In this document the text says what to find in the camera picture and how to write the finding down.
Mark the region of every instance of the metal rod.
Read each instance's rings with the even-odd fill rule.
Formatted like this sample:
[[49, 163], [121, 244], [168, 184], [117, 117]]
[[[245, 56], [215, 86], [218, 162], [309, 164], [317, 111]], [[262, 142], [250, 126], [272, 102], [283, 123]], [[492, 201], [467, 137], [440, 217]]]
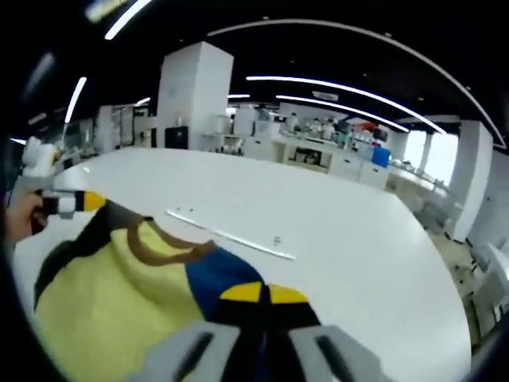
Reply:
[[209, 232], [212, 232], [212, 233], [215, 233], [216, 235], [219, 235], [219, 236], [222, 236], [224, 237], [225, 239], [228, 239], [230, 241], [233, 241], [235, 243], [238, 243], [238, 244], [242, 244], [246, 247], [249, 247], [249, 248], [253, 248], [253, 249], [256, 249], [257, 251], [262, 251], [262, 252], [265, 252], [265, 253], [268, 253], [269, 255], [273, 255], [273, 256], [277, 256], [277, 257], [281, 257], [283, 259], [288, 259], [288, 260], [295, 260], [295, 256], [292, 256], [292, 255], [287, 255], [286, 253], [283, 253], [283, 252], [279, 252], [279, 251], [274, 251], [272, 249], [269, 249], [269, 248], [266, 248], [266, 247], [263, 247], [261, 245], [258, 245], [258, 244], [255, 244], [255, 243], [252, 243], [250, 241], [247, 241], [247, 240], [244, 240], [244, 239], [241, 239], [237, 236], [233, 236], [229, 233], [226, 233], [226, 232], [222, 232], [220, 230], [217, 230], [217, 229], [214, 229], [214, 228], [210, 228], [210, 227], [205, 227], [201, 224], [198, 224], [197, 222], [195, 222], [194, 220], [191, 220], [187, 217], [184, 217], [182, 215], [179, 215], [178, 213], [175, 213], [173, 211], [170, 211], [169, 209], [166, 210], [166, 213], [170, 216], [173, 216], [174, 218], [178, 219], [178, 220], [181, 220], [181, 221], [184, 221], [185, 223], [188, 223], [188, 224], [191, 224], [191, 225], [194, 225], [195, 227], [198, 227], [198, 228], [201, 228], [201, 229], [204, 229], [206, 231], [209, 231]]

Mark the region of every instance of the blue container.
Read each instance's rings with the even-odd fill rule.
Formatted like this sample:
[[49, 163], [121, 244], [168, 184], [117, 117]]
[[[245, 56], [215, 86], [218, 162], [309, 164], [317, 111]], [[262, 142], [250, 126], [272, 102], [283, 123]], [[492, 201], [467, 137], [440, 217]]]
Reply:
[[383, 147], [375, 147], [373, 149], [371, 163], [375, 163], [377, 166], [385, 168], [389, 166], [389, 157], [390, 151], [388, 149], [384, 149]]

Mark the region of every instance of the person's hand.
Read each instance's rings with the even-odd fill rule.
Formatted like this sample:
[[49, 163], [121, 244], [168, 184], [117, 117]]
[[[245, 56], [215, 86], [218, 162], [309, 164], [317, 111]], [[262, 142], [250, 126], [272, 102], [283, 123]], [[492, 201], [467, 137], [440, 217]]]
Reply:
[[47, 216], [43, 212], [34, 212], [36, 207], [42, 207], [42, 197], [31, 193], [7, 209], [6, 228], [11, 243], [16, 244], [33, 234], [32, 218], [35, 218], [42, 227], [48, 225]]

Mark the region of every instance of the ceiling light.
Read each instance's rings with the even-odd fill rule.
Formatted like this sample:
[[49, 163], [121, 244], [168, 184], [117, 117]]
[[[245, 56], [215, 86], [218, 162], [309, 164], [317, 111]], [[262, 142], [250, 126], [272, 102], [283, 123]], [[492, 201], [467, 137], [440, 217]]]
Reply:
[[29, 125], [33, 125], [34, 123], [42, 121], [46, 117], [47, 117], [46, 113], [40, 113], [39, 115], [36, 115], [29, 121]]
[[83, 90], [83, 86], [87, 82], [87, 77], [81, 77], [78, 80], [78, 84], [76, 84], [76, 88], [74, 89], [74, 93], [72, 93], [71, 102], [69, 103], [69, 107], [67, 108], [67, 113], [65, 115], [65, 123], [71, 122], [72, 112], [74, 111], [74, 106], [76, 106], [76, 102], [78, 102], [78, 98], [80, 97], [80, 93]]
[[373, 115], [371, 113], [368, 113], [368, 112], [365, 112], [365, 111], [362, 111], [362, 110], [359, 110], [359, 109], [354, 109], [353, 107], [348, 107], [348, 106], [344, 106], [344, 105], [338, 105], [337, 103], [320, 101], [318, 99], [292, 97], [292, 96], [289, 96], [289, 95], [277, 95], [276, 98], [287, 99], [287, 100], [291, 100], [291, 101], [316, 103], [318, 105], [330, 106], [330, 107], [335, 107], [336, 109], [351, 111], [352, 113], [355, 113], [355, 114], [360, 114], [360, 115], [364, 115], [364, 116], [372, 118], [372, 119], [376, 119], [376, 120], [380, 121], [381, 123], [383, 123], [384, 125], [395, 127], [395, 128], [397, 128], [397, 129], [399, 129], [401, 131], [404, 131], [406, 133], [409, 132], [409, 130], [406, 127], [398, 125], [395, 122], [392, 122], [392, 121], [390, 121], [388, 119], [385, 119], [385, 118], [382, 118], [382, 117], [378, 117], [377, 115]]
[[107, 31], [104, 36], [105, 40], [113, 40], [117, 34], [119, 34], [120, 29], [122, 29], [126, 24], [133, 18], [140, 10], [142, 10], [149, 2], [152, 0], [138, 0], [135, 4], [131, 6], [120, 18], [113, 24], [110, 30]]
[[309, 20], [309, 19], [305, 19], [305, 18], [285, 18], [285, 19], [280, 19], [280, 20], [253, 21], [253, 22], [248, 22], [248, 23], [244, 23], [244, 24], [228, 26], [227, 28], [222, 28], [222, 29], [208, 32], [207, 36], [208, 37], [218, 36], [223, 33], [229, 33], [229, 32], [233, 32], [236, 30], [247, 29], [247, 28], [257, 28], [259, 26], [290, 25], [290, 24], [319, 25], [319, 26], [326, 26], [326, 27], [347, 30], [349, 32], [362, 34], [364, 36], [371, 37], [371, 38], [377, 39], [379, 41], [386, 42], [387, 44], [390, 44], [396, 48], [399, 48], [399, 49], [411, 54], [412, 56], [416, 57], [418, 60], [424, 62], [425, 64], [427, 64], [428, 66], [430, 66], [431, 68], [433, 68], [434, 70], [436, 70], [437, 72], [442, 74], [448, 81], [450, 81], [454, 86], [456, 86], [460, 90], [460, 92], [462, 92], [470, 100], [470, 102], [472, 102], [474, 104], [474, 106], [477, 108], [479, 113], [485, 118], [486, 122], [488, 122], [488, 125], [492, 129], [492, 132], [495, 133], [496, 137], [499, 140], [499, 143], [494, 143], [493, 146], [500, 147], [502, 149], [507, 149], [507, 145], [506, 145], [502, 135], [500, 134], [499, 129], [493, 123], [490, 115], [484, 110], [484, 108], [481, 106], [479, 101], [477, 101], [477, 99], [474, 98], [472, 93], [467, 88], [465, 88], [462, 84], [460, 84], [460, 82], [456, 78], [451, 76], [441, 66], [439, 66], [435, 62], [431, 61], [428, 57], [426, 57], [423, 54], [421, 54], [420, 52], [412, 49], [410, 46], [404, 45], [401, 42], [396, 41], [393, 38], [384, 36], [383, 34], [373, 32], [372, 30], [369, 30], [369, 29], [360, 28], [358, 26], [342, 24], [340, 22], [334, 22], [334, 21]]
[[228, 98], [249, 98], [249, 94], [230, 94]]
[[17, 139], [17, 138], [11, 138], [10, 139], [13, 142], [19, 143], [20, 145], [26, 145], [26, 141], [24, 139]]
[[143, 105], [144, 103], [147, 103], [150, 101], [150, 97], [146, 97], [144, 99], [140, 99], [137, 103], [134, 104], [134, 106], [140, 106], [140, 105]]
[[392, 107], [396, 107], [399, 110], [404, 111], [405, 113], [410, 114], [413, 117], [421, 120], [426, 125], [432, 127], [433, 129], [435, 129], [439, 133], [446, 134], [445, 131], [441, 127], [439, 127], [437, 124], [431, 122], [429, 119], [423, 117], [422, 115], [416, 113], [415, 111], [411, 111], [410, 109], [400, 105], [399, 103], [393, 102], [393, 101], [391, 101], [390, 99], [387, 99], [387, 98], [383, 98], [380, 95], [376, 95], [376, 94], [373, 94], [373, 93], [370, 93], [370, 92], [366, 92], [364, 90], [360, 90], [360, 89], [357, 89], [357, 88], [352, 88], [350, 86], [334, 84], [332, 82], [327, 82], [327, 81], [310, 80], [310, 79], [307, 79], [307, 78], [283, 77], [283, 76], [248, 76], [248, 77], [246, 77], [246, 80], [248, 80], [248, 81], [289, 81], [289, 82], [300, 82], [300, 83], [303, 83], [303, 84], [321, 85], [321, 86], [327, 86], [327, 87], [330, 87], [330, 88], [345, 90], [347, 92], [353, 92], [353, 93], [356, 93], [356, 94], [360, 94], [362, 96], [366, 96], [366, 97], [369, 97], [369, 98], [372, 98], [372, 99], [376, 99], [376, 100], [378, 100], [380, 102], [386, 103], [387, 105], [391, 105]]

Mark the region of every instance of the brown stripe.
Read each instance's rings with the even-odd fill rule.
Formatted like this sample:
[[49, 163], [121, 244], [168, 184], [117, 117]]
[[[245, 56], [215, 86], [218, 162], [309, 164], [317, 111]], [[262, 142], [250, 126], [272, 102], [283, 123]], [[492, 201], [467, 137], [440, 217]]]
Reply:
[[174, 248], [189, 248], [190, 251], [179, 255], [168, 257], [166, 254], [154, 251], [148, 248], [140, 240], [139, 225], [135, 228], [127, 229], [127, 245], [133, 252], [133, 255], [142, 263], [154, 267], [160, 267], [167, 264], [175, 263], [194, 263], [201, 261], [210, 251], [216, 248], [216, 243], [208, 241], [207, 243], [192, 243], [181, 240], [175, 236], [171, 236], [168, 232], [163, 231], [153, 220], [146, 220], [149, 226], [161, 237], [161, 239]]

